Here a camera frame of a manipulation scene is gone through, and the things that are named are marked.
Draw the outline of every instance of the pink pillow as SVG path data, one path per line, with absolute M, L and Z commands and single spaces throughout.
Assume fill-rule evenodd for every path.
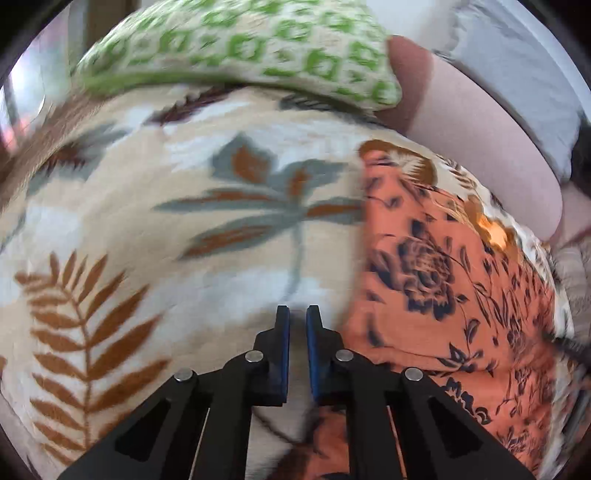
M 390 38 L 404 96 L 380 118 L 474 174 L 520 224 L 548 240 L 562 216 L 560 185 L 511 116 L 476 83 L 404 37 Z

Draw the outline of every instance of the brown fern print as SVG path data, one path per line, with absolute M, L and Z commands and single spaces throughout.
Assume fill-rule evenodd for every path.
M 120 406 L 129 400 L 153 382 L 169 363 L 167 359 L 157 360 L 137 372 L 124 376 L 105 391 L 93 390 L 95 381 L 116 370 L 141 348 L 161 319 L 158 315 L 134 327 L 92 361 L 93 348 L 109 340 L 133 317 L 148 291 L 146 285 L 119 303 L 93 332 L 90 331 L 89 320 L 115 294 L 125 278 L 123 271 L 95 292 L 107 259 L 108 256 L 105 255 L 87 271 L 87 258 L 78 263 L 76 251 L 71 254 L 63 268 L 60 268 L 57 255 L 52 253 L 49 257 L 50 275 L 25 272 L 15 275 L 16 281 L 29 296 L 31 315 L 36 321 L 36 326 L 40 327 L 31 329 L 31 335 L 47 345 L 50 350 L 49 353 L 36 353 L 35 358 L 48 372 L 77 378 L 84 385 L 82 394 L 76 395 L 49 376 L 33 374 L 37 384 L 58 402 L 31 398 L 31 405 L 43 417 L 65 428 L 59 432 L 41 421 L 34 422 L 34 425 L 48 440 L 48 443 L 43 444 L 43 448 L 65 465 L 75 460 L 69 452 L 82 454 L 127 415 L 118 415 L 94 433 L 91 421 L 94 414 Z M 81 342 L 66 335 L 68 331 L 76 329 L 81 333 Z M 76 368 L 67 359 L 68 355 L 74 353 L 83 355 L 83 369 Z M 79 432 L 78 436 L 82 437 L 83 441 L 79 442 L 63 433 L 69 430 Z

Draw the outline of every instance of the fleece blanket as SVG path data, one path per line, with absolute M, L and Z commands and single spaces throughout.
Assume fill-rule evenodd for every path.
M 48 149 L 0 216 L 0 423 L 31 469 L 56 478 L 174 371 L 249 350 L 278 304 L 295 318 L 318 304 L 341 325 L 365 263 L 360 155 L 375 142 L 411 181 L 479 198 L 554 288 L 545 250 L 494 195 L 374 118 L 255 87 L 134 90 Z M 557 333 L 569 315 L 557 294 Z M 288 404 L 265 414 L 298 438 L 310 395 L 303 342 L 292 348 Z M 567 381 L 564 362 L 554 373 L 553 387 Z M 249 478 L 290 447 L 265 423 Z

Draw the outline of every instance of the wall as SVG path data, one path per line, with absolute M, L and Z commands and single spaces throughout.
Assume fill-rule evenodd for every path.
M 366 0 L 389 33 L 410 38 L 429 50 L 450 40 L 452 8 L 462 0 Z

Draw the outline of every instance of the fern leaf pattern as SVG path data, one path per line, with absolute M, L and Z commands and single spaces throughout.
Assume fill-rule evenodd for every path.
M 42 448 L 64 465 L 71 464 L 88 450 L 128 412 L 115 413 L 111 421 L 102 425 L 95 425 L 95 414 L 112 407 L 129 407 L 127 403 L 131 398 L 156 380 L 170 362 L 169 359 L 158 359 L 124 375 L 104 391 L 96 391 L 96 381 L 116 371 L 141 349 L 161 321 L 161 315 L 111 341 L 110 345 L 102 348 L 101 355 L 94 354 L 95 347 L 99 344 L 104 347 L 133 318 L 149 286 L 117 304 L 91 331 L 90 325 L 96 323 L 90 321 L 116 294 L 125 279 L 125 272 L 106 280 L 103 273 L 108 255 L 92 265 L 88 263 L 88 257 L 80 262 L 78 258 L 78 253 L 73 251 L 61 264 L 52 252 L 48 259 L 49 274 L 18 272 L 14 277 L 27 296 L 31 317 L 35 321 L 31 336 L 43 346 L 43 351 L 34 356 L 47 371 L 43 375 L 33 374 L 33 379 L 44 392 L 43 399 L 30 399 L 31 406 L 40 415 L 34 425 L 46 438 Z M 83 357 L 82 367 L 72 355 Z M 3 367 L 1 360 L 3 358 L 0 358 L 0 367 Z M 75 378 L 83 388 L 79 392 L 71 391 L 59 379 L 52 378 L 53 375 Z M 51 426 L 52 422 L 59 428 Z

